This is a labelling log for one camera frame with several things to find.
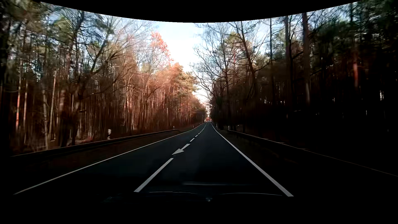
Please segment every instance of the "guardrail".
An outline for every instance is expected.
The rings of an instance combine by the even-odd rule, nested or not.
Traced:
[[[262,143],[262,144],[265,143],[265,147],[269,147],[272,151],[274,151],[275,153],[277,153],[277,154],[279,154],[280,156],[283,156],[283,157],[295,157],[295,158],[301,157],[301,158],[303,158],[303,153],[306,153],[305,157],[307,157],[307,159],[316,160],[316,159],[320,158],[319,156],[322,156],[321,158],[324,158],[324,159],[327,159],[327,160],[330,160],[330,161],[339,161],[339,162],[342,162],[344,164],[356,165],[356,166],[359,166],[359,167],[362,167],[362,168],[367,168],[367,169],[371,169],[371,170],[374,170],[374,171],[378,171],[378,172],[381,172],[381,173],[385,173],[385,174],[389,174],[389,175],[398,177],[397,175],[394,175],[394,174],[391,174],[391,173],[386,173],[386,172],[383,172],[383,171],[380,171],[380,170],[376,170],[376,169],[372,169],[372,168],[369,168],[369,167],[366,167],[366,166],[362,166],[362,165],[359,165],[359,164],[356,164],[356,163],[352,163],[352,162],[344,161],[344,160],[337,159],[337,158],[334,158],[334,157],[330,157],[330,156],[327,156],[327,155],[322,155],[322,154],[319,154],[319,153],[315,153],[315,152],[312,152],[312,151],[310,151],[309,149],[306,149],[306,148],[297,148],[297,147],[294,147],[294,146],[291,146],[291,145],[284,144],[282,142],[276,142],[276,141],[272,141],[272,140],[269,140],[269,139],[260,138],[260,137],[257,137],[257,136],[252,136],[252,135],[248,135],[248,134],[245,134],[245,133],[236,132],[236,131],[232,131],[232,130],[227,130],[227,131],[231,132],[231,133],[234,133],[237,136],[241,136],[243,138],[248,138],[248,139],[250,139],[250,140],[252,140],[254,142],[257,142],[257,143]]]
[[[103,140],[103,141],[83,143],[83,144],[78,144],[78,145],[71,145],[71,146],[66,146],[66,147],[61,147],[61,148],[50,149],[50,150],[46,150],[46,151],[38,151],[38,152],[32,152],[32,153],[26,153],[26,154],[20,154],[20,155],[13,155],[13,156],[10,156],[9,159],[12,163],[27,162],[27,161],[32,161],[35,159],[43,159],[43,158],[55,156],[55,155],[59,156],[61,154],[75,153],[77,151],[84,151],[84,150],[90,149],[92,147],[107,145],[107,144],[111,144],[111,143],[115,143],[115,142],[119,142],[119,141],[130,140],[130,139],[134,139],[134,138],[140,138],[140,137],[144,137],[144,136],[150,136],[150,135],[160,134],[160,133],[164,133],[164,132],[172,132],[172,131],[179,131],[179,130],[172,129],[172,130],[166,130],[166,131],[160,131],[160,132],[152,132],[152,133],[146,133],[146,134],[141,134],[141,135],[134,135],[134,136],[127,136],[127,137]]]

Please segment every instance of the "white sky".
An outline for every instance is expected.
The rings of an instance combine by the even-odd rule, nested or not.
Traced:
[[[191,71],[189,63],[194,63],[198,60],[193,47],[202,42],[197,35],[202,33],[203,29],[195,27],[193,23],[157,22],[157,25],[157,31],[166,42],[174,61],[182,65],[184,71]],[[267,30],[267,28],[262,28],[259,32],[260,37]],[[201,94],[206,95],[204,90],[197,91],[195,95],[203,102],[205,97],[201,96]]]

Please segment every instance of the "white lane marking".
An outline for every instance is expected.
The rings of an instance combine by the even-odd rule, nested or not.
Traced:
[[[193,129],[191,129],[191,130],[189,130],[189,131],[186,131],[186,132],[183,132],[183,133],[180,133],[180,134],[178,134],[178,135],[181,135],[181,134],[184,134],[184,133],[190,132],[190,131],[192,131],[192,130],[193,130]],[[151,144],[145,145],[145,146],[149,146],[149,145],[152,145],[152,144],[158,143],[158,142],[160,142],[160,141],[157,141],[157,142],[154,142],[154,143],[151,143]],[[93,166],[93,165],[95,165],[95,164],[98,164],[98,163],[104,162],[104,161],[106,161],[106,160],[109,160],[109,159],[112,159],[112,158],[118,157],[118,156],[120,156],[120,155],[123,155],[123,154],[129,153],[129,152],[132,152],[132,151],[134,151],[134,150],[137,150],[137,149],[143,148],[143,147],[145,147],[145,146],[141,146],[141,147],[139,147],[139,148],[136,148],[136,149],[130,150],[130,151],[128,151],[128,152],[125,152],[125,153],[122,153],[122,154],[119,154],[119,155],[115,155],[115,156],[113,156],[113,157],[111,157],[111,158],[104,159],[104,160],[102,160],[102,161],[99,161],[99,162],[93,163],[93,164],[91,164],[91,165],[88,165],[88,166],[85,166],[85,167],[83,167],[83,168],[80,168],[80,169],[74,170],[74,171],[72,171],[72,172],[65,173],[65,174],[63,174],[63,175],[61,175],[61,176],[58,176],[58,177],[52,178],[51,180],[44,181],[43,183],[36,184],[35,186],[31,186],[31,187],[29,187],[29,188],[27,188],[27,189],[24,189],[24,190],[18,191],[17,193],[15,193],[15,194],[13,194],[13,195],[16,195],[16,194],[19,194],[19,193],[21,193],[21,192],[24,192],[24,191],[30,190],[30,189],[32,189],[32,188],[34,188],[34,187],[40,186],[40,185],[42,185],[42,184],[45,184],[45,183],[47,183],[47,182],[50,182],[50,181],[53,181],[53,180],[55,180],[55,179],[58,179],[58,178],[60,178],[60,177],[66,176],[66,175],[68,175],[68,174],[74,173],[74,172],[76,172],[76,171],[82,170],[82,169],[84,169],[84,168],[87,168],[87,167],[91,167],[91,166]]]
[[[172,155],[174,155],[174,154],[177,154],[177,153],[180,153],[180,152],[183,152],[184,151],[184,149],[187,147],[187,146],[189,146],[190,144],[186,144],[184,147],[182,147],[182,149],[177,149]]]
[[[251,164],[253,164],[254,167],[256,167],[264,176],[266,176],[272,183],[274,183],[283,193],[285,193],[286,196],[288,197],[293,197],[293,195],[288,192],[282,185],[280,185],[276,180],[274,180],[268,173],[266,173],[263,169],[261,169],[257,164],[255,164],[251,159],[249,159],[245,154],[243,154],[239,149],[237,149],[232,143],[230,143],[224,136],[222,136],[212,125],[213,129],[223,138],[225,141],[227,141],[234,149],[236,149],[243,157],[245,157]]]
[[[144,183],[142,183],[134,192],[140,192],[160,171],[171,162],[173,158],[170,158],[165,164],[163,164],[155,173],[153,173]]]

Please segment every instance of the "road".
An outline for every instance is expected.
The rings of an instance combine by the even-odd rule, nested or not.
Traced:
[[[99,202],[121,193],[256,193],[293,196],[210,122],[32,186],[21,202]]]

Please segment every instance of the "white arrow marking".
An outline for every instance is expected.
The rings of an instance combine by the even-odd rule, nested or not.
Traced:
[[[175,151],[172,155],[174,155],[174,154],[177,154],[177,153],[180,153],[180,152],[183,152],[184,150],[183,149],[185,149],[187,146],[189,146],[190,144],[186,144],[184,147],[182,147],[182,149],[177,149],[177,151]]]

